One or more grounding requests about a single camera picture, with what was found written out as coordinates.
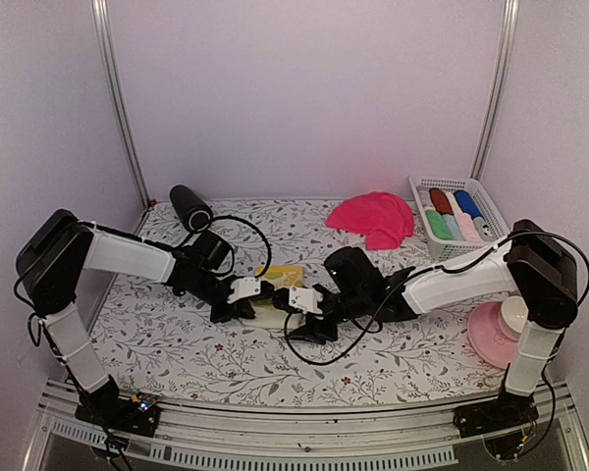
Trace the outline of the green yellow patterned towel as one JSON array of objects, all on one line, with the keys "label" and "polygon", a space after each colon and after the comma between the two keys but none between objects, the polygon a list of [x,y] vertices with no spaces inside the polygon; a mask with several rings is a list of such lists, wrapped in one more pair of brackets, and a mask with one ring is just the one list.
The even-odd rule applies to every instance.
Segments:
[{"label": "green yellow patterned towel", "polygon": [[[271,266],[262,277],[263,281],[269,282],[278,288],[302,288],[304,285],[304,268],[297,265]],[[252,302],[255,310],[256,320],[283,319],[286,312],[276,308],[270,299],[257,300]]]}]

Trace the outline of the pink towel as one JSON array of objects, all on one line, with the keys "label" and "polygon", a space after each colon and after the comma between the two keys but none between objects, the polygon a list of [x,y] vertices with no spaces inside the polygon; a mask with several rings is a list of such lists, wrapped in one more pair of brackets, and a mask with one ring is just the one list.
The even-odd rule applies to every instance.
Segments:
[{"label": "pink towel", "polygon": [[415,223],[403,199],[388,192],[370,192],[341,203],[326,226],[365,236],[367,250],[394,250],[414,235]]}]

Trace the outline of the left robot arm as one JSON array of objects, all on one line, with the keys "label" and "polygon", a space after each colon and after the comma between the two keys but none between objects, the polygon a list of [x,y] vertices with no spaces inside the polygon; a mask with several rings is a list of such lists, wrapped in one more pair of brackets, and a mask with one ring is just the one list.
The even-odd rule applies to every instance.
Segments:
[{"label": "left robot arm", "polygon": [[113,381],[99,359],[78,309],[78,288],[85,271],[148,280],[189,294],[209,305],[213,323],[251,319],[254,299],[272,296],[261,275],[241,277],[217,269],[232,248],[203,231],[191,244],[173,246],[82,221],[67,209],[56,210],[16,258],[15,296],[29,305],[41,331],[56,348],[73,381],[89,393],[87,407],[106,426],[126,418],[124,401],[111,393]]}]

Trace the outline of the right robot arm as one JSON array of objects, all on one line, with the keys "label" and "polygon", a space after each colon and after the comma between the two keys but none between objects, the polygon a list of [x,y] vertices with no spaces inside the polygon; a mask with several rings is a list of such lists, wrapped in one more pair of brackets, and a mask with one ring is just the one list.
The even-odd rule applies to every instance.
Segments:
[{"label": "right robot arm", "polygon": [[578,315],[587,288],[579,288],[585,253],[562,235],[529,219],[491,244],[429,266],[408,267],[384,277],[364,252],[348,246],[331,254],[325,268],[337,286],[291,288],[287,308],[304,316],[301,327],[284,329],[288,345],[323,344],[338,337],[343,322],[367,316],[371,322],[414,320],[470,298],[504,292],[507,298],[470,314],[470,343],[483,360],[505,369],[503,394],[488,407],[498,428],[522,416],[565,330]]}]

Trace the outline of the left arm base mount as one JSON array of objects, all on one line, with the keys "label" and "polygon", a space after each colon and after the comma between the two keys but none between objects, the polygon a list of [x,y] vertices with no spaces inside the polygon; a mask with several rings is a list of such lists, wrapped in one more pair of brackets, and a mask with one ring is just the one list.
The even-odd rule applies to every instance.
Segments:
[{"label": "left arm base mount", "polygon": [[144,400],[133,401],[116,395],[80,394],[76,418],[103,430],[124,432],[153,438],[158,428],[161,409]]}]

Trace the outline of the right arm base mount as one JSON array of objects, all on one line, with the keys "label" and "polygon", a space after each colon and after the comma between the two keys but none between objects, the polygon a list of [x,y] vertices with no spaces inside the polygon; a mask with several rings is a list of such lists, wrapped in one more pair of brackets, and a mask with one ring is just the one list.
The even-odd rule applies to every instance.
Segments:
[{"label": "right arm base mount", "polygon": [[499,396],[454,410],[453,424],[462,438],[490,434],[534,422],[539,414],[532,397]]}]

